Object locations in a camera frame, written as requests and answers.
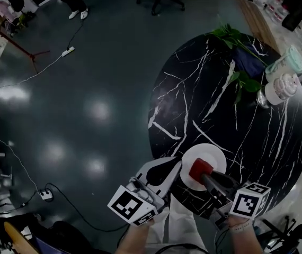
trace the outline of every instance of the human hand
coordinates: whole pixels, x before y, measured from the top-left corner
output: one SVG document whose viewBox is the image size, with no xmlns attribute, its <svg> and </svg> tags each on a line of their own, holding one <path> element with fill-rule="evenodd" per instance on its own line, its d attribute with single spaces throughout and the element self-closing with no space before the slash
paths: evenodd
<svg viewBox="0 0 302 254">
<path fill-rule="evenodd" d="M 228 221 L 229 227 L 231 228 L 233 226 L 237 226 L 239 224 L 245 223 L 246 221 L 248 221 L 248 218 L 244 218 L 244 217 L 240 217 L 240 216 L 230 214 L 227 221 Z"/>
</svg>

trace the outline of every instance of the mint green lid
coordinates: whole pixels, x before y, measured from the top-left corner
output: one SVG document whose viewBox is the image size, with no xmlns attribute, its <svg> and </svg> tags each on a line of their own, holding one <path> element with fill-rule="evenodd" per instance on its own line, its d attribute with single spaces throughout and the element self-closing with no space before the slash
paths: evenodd
<svg viewBox="0 0 302 254">
<path fill-rule="evenodd" d="M 302 57 L 294 45 L 286 50 L 286 61 L 297 74 L 302 73 Z"/>
</svg>

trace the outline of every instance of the bracelet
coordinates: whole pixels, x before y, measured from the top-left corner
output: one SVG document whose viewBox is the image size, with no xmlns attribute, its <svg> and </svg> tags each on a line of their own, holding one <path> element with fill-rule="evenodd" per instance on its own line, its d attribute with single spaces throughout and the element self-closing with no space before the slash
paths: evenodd
<svg viewBox="0 0 302 254">
<path fill-rule="evenodd" d="M 245 223 L 232 226 L 229 229 L 230 229 L 231 233 L 240 233 L 240 232 L 243 232 L 243 231 L 249 229 L 250 227 L 252 227 L 251 219 L 247 220 Z"/>
</svg>

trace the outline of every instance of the white sneaker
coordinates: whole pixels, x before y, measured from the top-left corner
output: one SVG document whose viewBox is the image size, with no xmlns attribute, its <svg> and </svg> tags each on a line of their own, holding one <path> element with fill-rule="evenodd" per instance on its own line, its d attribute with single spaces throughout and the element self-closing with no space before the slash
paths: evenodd
<svg viewBox="0 0 302 254">
<path fill-rule="evenodd" d="M 72 11 L 72 13 L 70 14 L 70 16 L 68 17 L 69 20 L 73 19 L 78 13 L 79 13 L 79 11 Z"/>
<path fill-rule="evenodd" d="M 85 19 L 87 17 L 87 15 L 88 15 L 88 8 L 81 12 L 81 19 L 82 20 Z"/>
</svg>

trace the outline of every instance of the black and white marker cube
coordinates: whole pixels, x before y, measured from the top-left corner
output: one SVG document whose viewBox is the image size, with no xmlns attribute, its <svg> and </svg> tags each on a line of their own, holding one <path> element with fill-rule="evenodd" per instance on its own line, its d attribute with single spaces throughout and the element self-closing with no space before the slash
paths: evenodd
<svg viewBox="0 0 302 254">
<path fill-rule="evenodd" d="M 158 214 L 155 206 L 122 185 L 108 203 L 108 207 L 134 226 L 142 225 Z"/>
<path fill-rule="evenodd" d="M 254 219 L 265 208 L 270 187 L 257 183 L 239 189 L 232 204 L 230 214 Z"/>
</svg>

